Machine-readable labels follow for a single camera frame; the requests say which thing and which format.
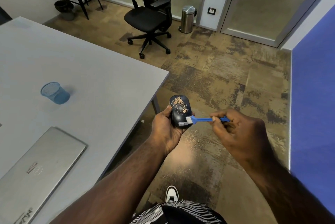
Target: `laptop lid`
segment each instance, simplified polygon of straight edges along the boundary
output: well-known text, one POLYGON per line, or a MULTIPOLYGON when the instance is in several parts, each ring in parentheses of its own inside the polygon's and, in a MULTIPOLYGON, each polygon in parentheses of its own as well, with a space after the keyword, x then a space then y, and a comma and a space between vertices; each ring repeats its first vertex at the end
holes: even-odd
POLYGON ((30 223, 86 145, 50 127, 0 179, 0 220, 30 223))

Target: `hand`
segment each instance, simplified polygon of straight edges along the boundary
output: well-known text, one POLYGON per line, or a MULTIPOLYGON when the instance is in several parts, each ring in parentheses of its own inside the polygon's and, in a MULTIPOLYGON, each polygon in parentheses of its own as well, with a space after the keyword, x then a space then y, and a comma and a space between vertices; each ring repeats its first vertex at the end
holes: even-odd
POLYGON ((246 172, 262 171, 265 165, 276 161, 263 120, 233 109, 217 111, 210 116, 213 132, 246 172), (230 122, 222 123, 219 118, 224 116, 230 122))
POLYGON ((180 137, 186 129, 179 129, 171 124, 170 114, 172 108, 167 106, 165 110, 158 113, 152 122, 150 138, 156 142, 165 144, 165 154, 168 155, 179 143, 180 137))

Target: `blue mesh cup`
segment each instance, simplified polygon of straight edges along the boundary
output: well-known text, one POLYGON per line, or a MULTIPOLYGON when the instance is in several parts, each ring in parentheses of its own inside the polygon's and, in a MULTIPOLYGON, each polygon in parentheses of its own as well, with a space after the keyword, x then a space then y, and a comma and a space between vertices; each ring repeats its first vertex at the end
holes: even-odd
POLYGON ((48 97, 56 104, 66 103, 70 94, 58 82, 50 82, 41 88, 41 95, 48 97))

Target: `zebra print shorts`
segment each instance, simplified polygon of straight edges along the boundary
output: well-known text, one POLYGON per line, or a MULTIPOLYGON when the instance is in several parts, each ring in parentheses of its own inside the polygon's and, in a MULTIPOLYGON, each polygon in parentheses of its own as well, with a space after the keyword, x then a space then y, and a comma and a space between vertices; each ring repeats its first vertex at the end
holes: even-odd
POLYGON ((150 209, 134 217, 130 224, 166 224, 166 223, 208 223, 226 224, 220 214, 207 205, 192 201, 174 201, 157 203, 150 209))

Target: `white sneaker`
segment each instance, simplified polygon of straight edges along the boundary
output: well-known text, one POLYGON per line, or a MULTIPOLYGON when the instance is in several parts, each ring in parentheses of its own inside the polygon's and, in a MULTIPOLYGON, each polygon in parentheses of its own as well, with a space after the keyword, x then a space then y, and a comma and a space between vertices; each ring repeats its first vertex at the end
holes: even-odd
POLYGON ((179 194, 177 191, 177 188, 174 187, 173 185, 170 185, 165 194, 165 202, 171 202, 171 201, 179 201, 179 194))

